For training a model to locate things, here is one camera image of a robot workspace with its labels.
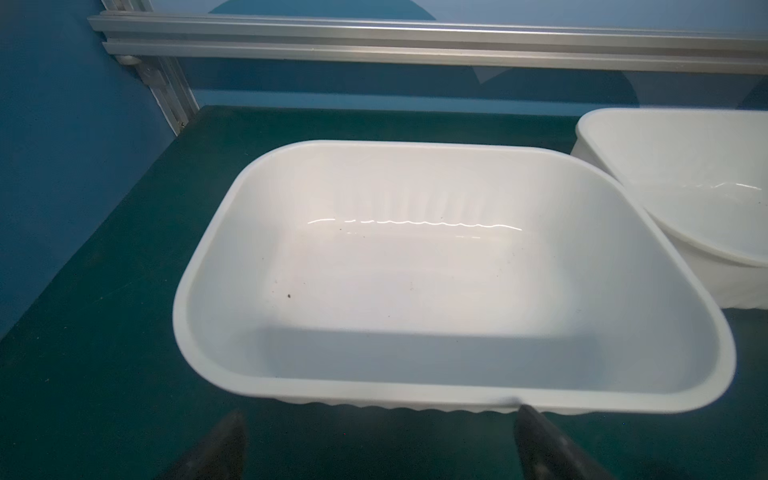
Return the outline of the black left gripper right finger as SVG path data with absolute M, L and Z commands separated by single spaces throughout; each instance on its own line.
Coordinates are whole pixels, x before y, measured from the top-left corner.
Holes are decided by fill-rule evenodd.
M 514 437 L 527 480 L 612 479 L 611 473 L 530 405 L 518 409 Z

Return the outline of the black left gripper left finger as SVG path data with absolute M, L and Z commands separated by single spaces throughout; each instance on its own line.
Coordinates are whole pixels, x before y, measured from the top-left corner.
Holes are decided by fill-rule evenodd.
M 186 450 L 158 479 L 242 479 L 246 455 L 246 422 L 233 411 L 193 447 Z

